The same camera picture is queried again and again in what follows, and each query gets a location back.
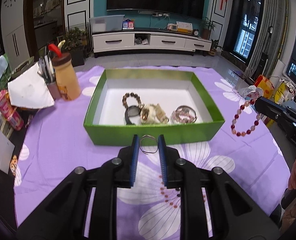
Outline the potted plant on floor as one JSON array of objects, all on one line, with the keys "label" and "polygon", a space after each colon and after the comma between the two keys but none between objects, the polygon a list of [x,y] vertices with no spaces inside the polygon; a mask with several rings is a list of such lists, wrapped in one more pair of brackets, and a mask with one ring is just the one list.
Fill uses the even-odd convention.
[{"label": "potted plant on floor", "polygon": [[72,58],[72,66],[78,67],[85,64],[88,57],[88,32],[85,29],[74,27],[66,31],[65,43],[62,46],[63,52],[68,52]]}]

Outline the pink snack package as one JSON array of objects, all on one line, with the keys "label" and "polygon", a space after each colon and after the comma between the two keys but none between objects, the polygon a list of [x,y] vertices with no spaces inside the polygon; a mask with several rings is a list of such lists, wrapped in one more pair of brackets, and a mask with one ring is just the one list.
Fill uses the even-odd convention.
[{"label": "pink snack package", "polygon": [[10,103],[10,97],[7,90],[0,91],[0,112],[2,116],[10,123],[13,129],[20,131],[24,125],[24,121],[17,112],[17,107],[13,107]]}]

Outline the blue red QR stand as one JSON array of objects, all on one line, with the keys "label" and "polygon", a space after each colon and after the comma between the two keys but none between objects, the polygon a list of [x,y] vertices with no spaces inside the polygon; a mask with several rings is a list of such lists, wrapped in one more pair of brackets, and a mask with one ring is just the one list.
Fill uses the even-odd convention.
[{"label": "blue red QR stand", "polygon": [[132,19],[124,19],[123,20],[123,30],[133,30],[134,29],[134,20]]}]

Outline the potted plant on cabinet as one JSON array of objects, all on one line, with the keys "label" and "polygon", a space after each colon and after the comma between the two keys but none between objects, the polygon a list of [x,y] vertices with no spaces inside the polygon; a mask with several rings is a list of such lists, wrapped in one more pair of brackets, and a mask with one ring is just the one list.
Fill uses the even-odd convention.
[{"label": "potted plant on cabinet", "polygon": [[216,25],[214,21],[210,20],[207,17],[202,19],[202,31],[201,31],[201,38],[208,40],[210,37],[211,32],[215,29]]}]

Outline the cream wrist watch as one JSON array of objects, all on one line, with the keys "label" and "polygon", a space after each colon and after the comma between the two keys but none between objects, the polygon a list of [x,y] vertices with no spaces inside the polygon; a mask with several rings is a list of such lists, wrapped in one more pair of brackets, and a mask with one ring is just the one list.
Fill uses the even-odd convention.
[{"label": "cream wrist watch", "polygon": [[140,122],[143,125],[166,125],[169,118],[159,104],[147,104],[141,109]]}]

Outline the clear plastic storage bin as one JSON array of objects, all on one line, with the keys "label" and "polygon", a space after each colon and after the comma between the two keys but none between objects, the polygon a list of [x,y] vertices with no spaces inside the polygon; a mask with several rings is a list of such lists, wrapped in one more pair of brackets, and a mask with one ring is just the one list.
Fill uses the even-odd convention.
[{"label": "clear plastic storage bin", "polygon": [[92,17],[89,19],[91,32],[102,33],[107,31],[119,31],[123,28],[125,15],[108,15],[100,17]]}]

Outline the small floor plant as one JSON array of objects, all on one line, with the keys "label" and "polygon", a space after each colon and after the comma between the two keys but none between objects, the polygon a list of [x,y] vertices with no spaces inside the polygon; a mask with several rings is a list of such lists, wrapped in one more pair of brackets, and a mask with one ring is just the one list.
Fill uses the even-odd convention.
[{"label": "small floor plant", "polygon": [[210,56],[215,56],[218,53],[218,49],[220,49],[220,51],[223,49],[222,46],[219,45],[219,40],[211,40],[211,47],[208,54]]}]

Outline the small alarm clock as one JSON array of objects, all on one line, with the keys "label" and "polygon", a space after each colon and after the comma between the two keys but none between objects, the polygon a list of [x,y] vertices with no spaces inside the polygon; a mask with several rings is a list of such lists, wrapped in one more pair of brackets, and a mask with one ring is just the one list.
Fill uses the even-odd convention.
[{"label": "small alarm clock", "polygon": [[198,36],[200,34],[200,31],[198,29],[193,30],[193,35]]}]

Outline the green cardboard box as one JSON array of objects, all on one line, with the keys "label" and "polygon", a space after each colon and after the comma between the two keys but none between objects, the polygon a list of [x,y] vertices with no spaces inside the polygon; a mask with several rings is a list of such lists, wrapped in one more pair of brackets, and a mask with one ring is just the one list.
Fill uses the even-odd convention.
[{"label": "green cardboard box", "polygon": [[95,145],[126,146],[134,135],[163,135],[166,143],[209,141],[225,120],[193,72],[104,70],[83,126]]}]

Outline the white yellow calendar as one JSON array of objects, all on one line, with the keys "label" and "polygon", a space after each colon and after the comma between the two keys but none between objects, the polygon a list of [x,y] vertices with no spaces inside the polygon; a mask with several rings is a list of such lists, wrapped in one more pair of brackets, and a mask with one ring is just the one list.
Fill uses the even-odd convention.
[{"label": "white yellow calendar", "polygon": [[193,33],[193,25],[192,23],[187,23],[187,22],[176,22],[177,25],[177,31],[181,33]]}]

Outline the silver bangle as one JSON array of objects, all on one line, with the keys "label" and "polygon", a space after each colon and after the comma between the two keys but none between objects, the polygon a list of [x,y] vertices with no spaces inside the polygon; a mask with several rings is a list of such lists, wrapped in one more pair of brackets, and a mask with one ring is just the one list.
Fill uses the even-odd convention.
[{"label": "silver bangle", "polygon": [[197,114],[193,108],[181,105],[172,112],[171,120],[175,124],[192,124],[196,122]]}]

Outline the white TV cabinet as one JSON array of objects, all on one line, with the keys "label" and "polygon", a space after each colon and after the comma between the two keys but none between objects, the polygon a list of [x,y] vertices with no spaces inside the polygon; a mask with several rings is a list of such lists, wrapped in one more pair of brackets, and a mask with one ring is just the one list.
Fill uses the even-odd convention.
[{"label": "white TV cabinet", "polygon": [[128,50],[210,51],[211,41],[166,30],[119,30],[92,34],[95,54]]}]

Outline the white paper sheet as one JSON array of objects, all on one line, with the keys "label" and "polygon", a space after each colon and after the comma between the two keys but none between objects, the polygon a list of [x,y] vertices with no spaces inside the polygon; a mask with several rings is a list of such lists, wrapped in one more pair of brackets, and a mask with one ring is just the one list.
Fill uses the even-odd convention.
[{"label": "white paper sheet", "polygon": [[39,74],[38,63],[8,83],[8,94],[15,107],[43,109],[54,105],[44,78]]}]

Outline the yellow bear bottle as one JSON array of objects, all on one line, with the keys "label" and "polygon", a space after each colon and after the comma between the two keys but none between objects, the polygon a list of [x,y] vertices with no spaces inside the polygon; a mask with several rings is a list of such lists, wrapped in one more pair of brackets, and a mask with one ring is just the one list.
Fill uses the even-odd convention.
[{"label": "yellow bear bottle", "polygon": [[58,46],[53,43],[48,45],[48,50],[55,53],[55,57],[53,57],[51,61],[61,97],[65,101],[77,99],[81,94],[81,90],[75,70],[72,66],[71,54],[68,52],[62,53]]}]

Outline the plastic shopping bag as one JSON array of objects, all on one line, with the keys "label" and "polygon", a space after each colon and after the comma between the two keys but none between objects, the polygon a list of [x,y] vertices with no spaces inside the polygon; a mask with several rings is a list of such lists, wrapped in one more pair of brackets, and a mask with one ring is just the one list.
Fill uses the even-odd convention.
[{"label": "plastic shopping bag", "polygon": [[241,98],[239,101],[239,105],[244,105],[245,101],[253,101],[255,102],[259,97],[263,96],[263,89],[260,87],[256,87],[255,85],[251,85],[249,87],[241,88],[238,90]]}]

